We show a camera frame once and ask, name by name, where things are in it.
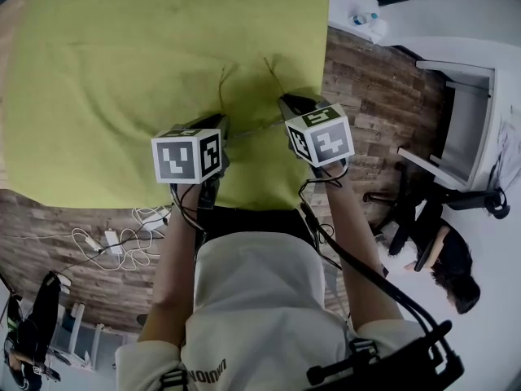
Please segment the white power strip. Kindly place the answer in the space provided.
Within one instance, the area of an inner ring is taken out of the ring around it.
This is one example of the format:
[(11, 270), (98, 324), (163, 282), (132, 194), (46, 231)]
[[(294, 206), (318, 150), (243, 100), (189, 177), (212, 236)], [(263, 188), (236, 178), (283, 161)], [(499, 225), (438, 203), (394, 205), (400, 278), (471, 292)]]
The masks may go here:
[(123, 252), (123, 248), (120, 244), (120, 238), (117, 234), (117, 231), (113, 229), (108, 229), (104, 231), (105, 238), (107, 241), (107, 250), (115, 256), (121, 256)]

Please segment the white desk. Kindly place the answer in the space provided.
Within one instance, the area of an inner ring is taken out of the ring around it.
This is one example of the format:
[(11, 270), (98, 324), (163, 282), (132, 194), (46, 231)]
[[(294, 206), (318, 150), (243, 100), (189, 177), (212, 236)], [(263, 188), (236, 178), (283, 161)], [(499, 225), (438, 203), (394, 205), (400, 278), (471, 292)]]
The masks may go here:
[(443, 151), (426, 160), (399, 148), (398, 154), (436, 177), (436, 181), (459, 191), (487, 187), (500, 154), (501, 126), (521, 113), (521, 76), (511, 71), (455, 64), (418, 61), (424, 70), (442, 72), (449, 102), (450, 121)]

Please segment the green tablecloth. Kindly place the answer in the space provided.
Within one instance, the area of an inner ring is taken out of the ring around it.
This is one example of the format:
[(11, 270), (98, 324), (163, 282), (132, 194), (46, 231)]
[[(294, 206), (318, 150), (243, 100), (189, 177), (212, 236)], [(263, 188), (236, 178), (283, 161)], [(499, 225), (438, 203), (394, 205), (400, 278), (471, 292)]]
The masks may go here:
[[(28, 0), (2, 95), (9, 188), (77, 209), (169, 201), (151, 139), (219, 112), (225, 65), (277, 63), (285, 92), (322, 88), (329, 0)], [(291, 209), (308, 167), (280, 125), (229, 140), (222, 206)]]

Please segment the clear-framed eyeglasses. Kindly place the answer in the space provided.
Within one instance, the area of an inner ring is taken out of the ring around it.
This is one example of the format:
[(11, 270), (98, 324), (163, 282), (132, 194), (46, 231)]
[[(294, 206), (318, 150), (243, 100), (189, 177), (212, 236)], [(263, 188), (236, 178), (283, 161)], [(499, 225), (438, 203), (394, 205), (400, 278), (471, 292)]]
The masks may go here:
[(258, 55), (252, 66), (225, 65), (217, 93), (219, 112), (229, 119), (227, 139), (258, 135), (283, 124), (278, 99), (285, 94), (275, 72), (277, 63)]

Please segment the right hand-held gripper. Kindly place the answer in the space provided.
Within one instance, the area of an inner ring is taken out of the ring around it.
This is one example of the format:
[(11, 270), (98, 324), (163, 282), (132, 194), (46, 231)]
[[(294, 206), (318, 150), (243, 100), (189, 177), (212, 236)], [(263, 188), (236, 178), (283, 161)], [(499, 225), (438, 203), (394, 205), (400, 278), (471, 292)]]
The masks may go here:
[(348, 117), (339, 103), (326, 106), (323, 97), (284, 94), (277, 104), (293, 152), (312, 167), (319, 168), (354, 155)]

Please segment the person's left forearm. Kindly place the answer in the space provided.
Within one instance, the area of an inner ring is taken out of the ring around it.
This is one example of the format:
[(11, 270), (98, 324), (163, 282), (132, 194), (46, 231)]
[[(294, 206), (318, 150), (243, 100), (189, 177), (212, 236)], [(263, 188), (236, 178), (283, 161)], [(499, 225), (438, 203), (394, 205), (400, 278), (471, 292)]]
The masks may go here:
[(195, 286), (196, 229), (174, 209), (155, 270), (151, 309), (138, 340), (181, 346), (192, 315)]

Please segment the person's white t-shirt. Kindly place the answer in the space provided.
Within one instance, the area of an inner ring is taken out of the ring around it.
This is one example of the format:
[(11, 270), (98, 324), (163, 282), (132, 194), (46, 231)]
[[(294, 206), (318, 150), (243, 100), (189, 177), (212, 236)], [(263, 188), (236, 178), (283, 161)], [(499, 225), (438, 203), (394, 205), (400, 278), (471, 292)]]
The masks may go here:
[(302, 239), (242, 232), (201, 247), (195, 307), (182, 347), (133, 343), (116, 352), (117, 391), (301, 391), (307, 371), (346, 359), (349, 342), (372, 340), (388, 356), (422, 336), (407, 320), (352, 332), (324, 307), (322, 261)]

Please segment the white power adapter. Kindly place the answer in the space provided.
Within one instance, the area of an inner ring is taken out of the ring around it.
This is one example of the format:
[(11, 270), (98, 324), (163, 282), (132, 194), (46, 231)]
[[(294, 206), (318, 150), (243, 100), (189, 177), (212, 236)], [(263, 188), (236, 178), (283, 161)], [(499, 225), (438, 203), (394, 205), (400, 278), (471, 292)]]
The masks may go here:
[(156, 209), (139, 209), (138, 217), (143, 228), (149, 231), (166, 226), (170, 217), (170, 209), (160, 206)]

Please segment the black chest pack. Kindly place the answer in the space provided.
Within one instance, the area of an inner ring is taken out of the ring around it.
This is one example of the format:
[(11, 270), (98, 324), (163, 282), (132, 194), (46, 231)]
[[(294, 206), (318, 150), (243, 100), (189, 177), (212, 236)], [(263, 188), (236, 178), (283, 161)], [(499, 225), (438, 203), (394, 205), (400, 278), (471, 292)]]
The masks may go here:
[(451, 328), (449, 320), (436, 324), (386, 357), (378, 355), (373, 341), (352, 340), (348, 358), (308, 369), (305, 391), (445, 391), (464, 373), (445, 339)]

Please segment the white shelf unit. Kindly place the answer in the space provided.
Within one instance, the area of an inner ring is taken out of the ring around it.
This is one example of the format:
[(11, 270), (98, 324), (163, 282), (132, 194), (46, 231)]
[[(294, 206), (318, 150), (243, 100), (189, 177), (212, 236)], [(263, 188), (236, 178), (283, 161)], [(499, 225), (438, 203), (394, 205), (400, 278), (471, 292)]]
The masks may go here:
[(100, 350), (105, 339), (126, 345), (137, 338), (133, 332), (114, 329), (103, 323), (83, 321), (85, 305), (75, 302), (66, 309), (58, 305), (58, 319), (51, 338), (48, 354), (50, 359), (60, 361), (69, 367), (96, 372), (101, 367)]

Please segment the person's black trousers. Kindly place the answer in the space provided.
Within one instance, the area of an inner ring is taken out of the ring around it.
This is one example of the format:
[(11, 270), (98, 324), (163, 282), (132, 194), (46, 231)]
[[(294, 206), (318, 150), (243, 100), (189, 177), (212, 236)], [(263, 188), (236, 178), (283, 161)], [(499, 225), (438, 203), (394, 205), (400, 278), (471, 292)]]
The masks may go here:
[(252, 211), (215, 206), (213, 209), (199, 209), (197, 222), (204, 230), (196, 230), (196, 252), (210, 240), (239, 232), (283, 233), (316, 247), (316, 242), (297, 209)]

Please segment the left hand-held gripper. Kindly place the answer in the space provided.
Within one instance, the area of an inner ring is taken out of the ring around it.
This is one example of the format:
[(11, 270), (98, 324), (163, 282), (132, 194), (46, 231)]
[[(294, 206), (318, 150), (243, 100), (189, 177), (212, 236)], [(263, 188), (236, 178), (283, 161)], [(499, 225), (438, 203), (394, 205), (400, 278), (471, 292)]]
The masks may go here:
[(157, 134), (151, 139), (156, 181), (200, 185), (199, 207), (212, 209), (220, 179), (230, 164), (225, 154), (229, 129), (230, 118), (215, 113), (198, 120), (194, 128)]

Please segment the crumpled white tissue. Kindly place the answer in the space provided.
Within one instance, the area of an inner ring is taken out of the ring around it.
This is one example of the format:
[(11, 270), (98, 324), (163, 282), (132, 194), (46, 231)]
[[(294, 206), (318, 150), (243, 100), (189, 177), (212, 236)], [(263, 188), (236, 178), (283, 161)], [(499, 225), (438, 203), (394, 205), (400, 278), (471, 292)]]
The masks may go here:
[(370, 32), (370, 40), (378, 44), (387, 34), (387, 22), (380, 17), (372, 18), (367, 24)]

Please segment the person's right forearm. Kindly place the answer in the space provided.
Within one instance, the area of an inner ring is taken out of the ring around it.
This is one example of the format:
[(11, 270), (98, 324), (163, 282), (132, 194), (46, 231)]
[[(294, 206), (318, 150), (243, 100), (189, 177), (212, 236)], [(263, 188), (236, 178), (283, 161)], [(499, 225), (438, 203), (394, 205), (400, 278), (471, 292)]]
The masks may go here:
[[(339, 175), (339, 185), (326, 184), (331, 209), (335, 241), (359, 261), (381, 275), (377, 244), (370, 225), (357, 198), (344, 167), (334, 163), (326, 170), (332, 176)], [(351, 311), (352, 325), (359, 330), (367, 323), (381, 320), (398, 320), (403, 316), (398, 304), (378, 289), (347, 262), (341, 262), (345, 290)]]

